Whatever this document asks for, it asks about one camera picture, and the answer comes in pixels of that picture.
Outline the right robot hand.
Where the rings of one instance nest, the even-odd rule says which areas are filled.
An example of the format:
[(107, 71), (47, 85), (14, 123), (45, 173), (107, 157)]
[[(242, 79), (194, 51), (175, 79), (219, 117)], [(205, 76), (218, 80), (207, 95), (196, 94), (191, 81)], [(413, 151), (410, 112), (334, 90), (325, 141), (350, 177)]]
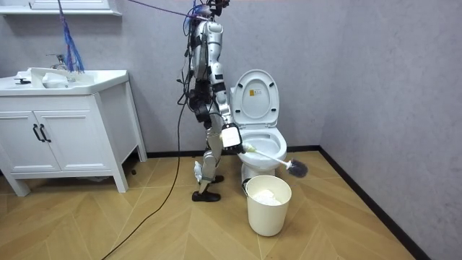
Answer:
[(239, 127), (235, 123), (225, 123), (222, 126), (220, 139), (223, 149), (235, 154), (244, 154), (243, 139)]

